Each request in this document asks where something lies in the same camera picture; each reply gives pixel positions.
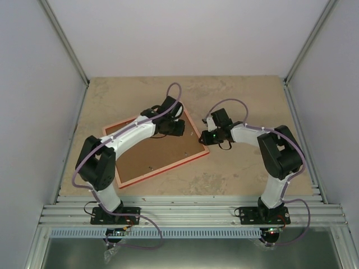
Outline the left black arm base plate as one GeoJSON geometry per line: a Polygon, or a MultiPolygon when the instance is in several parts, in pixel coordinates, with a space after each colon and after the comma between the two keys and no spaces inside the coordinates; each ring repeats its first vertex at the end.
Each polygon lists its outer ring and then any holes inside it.
{"type": "Polygon", "coordinates": [[[83,210],[84,213],[90,216],[90,223],[92,225],[127,225],[133,226],[139,224],[139,215],[141,208],[139,207],[124,207],[120,205],[115,209],[115,214],[124,214],[124,216],[112,215],[105,212],[100,206],[95,206],[92,211],[86,209],[87,205],[94,202],[88,202],[85,204],[83,210]]]}

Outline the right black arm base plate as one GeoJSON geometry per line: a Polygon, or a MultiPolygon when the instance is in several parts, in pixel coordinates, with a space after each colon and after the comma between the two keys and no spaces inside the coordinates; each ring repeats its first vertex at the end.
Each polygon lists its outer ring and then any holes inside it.
{"type": "Polygon", "coordinates": [[[260,207],[238,207],[234,215],[242,225],[287,225],[291,223],[288,208],[263,209],[260,207]]]}

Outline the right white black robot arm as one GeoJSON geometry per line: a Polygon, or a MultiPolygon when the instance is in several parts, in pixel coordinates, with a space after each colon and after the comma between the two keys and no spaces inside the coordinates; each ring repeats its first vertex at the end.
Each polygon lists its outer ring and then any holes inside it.
{"type": "Polygon", "coordinates": [[[256,127],[245,122],[233,122],[225,109],[208,114],[202,122],[207,126],[199,142],[205,146],[222,146],[228,142],[245,143],[259,148],[268,179],[257,202],[258,219],[270,224],[284,207],[284,195],[290,181],[305,168],[305,157],[290,129],[256,127]]]}

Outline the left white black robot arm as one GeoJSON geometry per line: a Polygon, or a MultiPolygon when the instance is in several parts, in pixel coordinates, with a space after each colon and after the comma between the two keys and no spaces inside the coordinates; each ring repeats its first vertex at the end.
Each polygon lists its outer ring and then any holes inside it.
{"type": "Polygon", "coordinates": [[[182,136],[185,121],[180,117],[183,111],[181,102],[167,96],[162,105],[142,111],[121,129],[101,138],[89,136],[85,140],[73,175],[74,178],[79,175],[85,185],[77,185],[74,179],[72,184],[93,194],[109,223],[120,222],[125,214],[123,202],[113,185],[116,161],[130,148],[156,134],[182,136]]]}

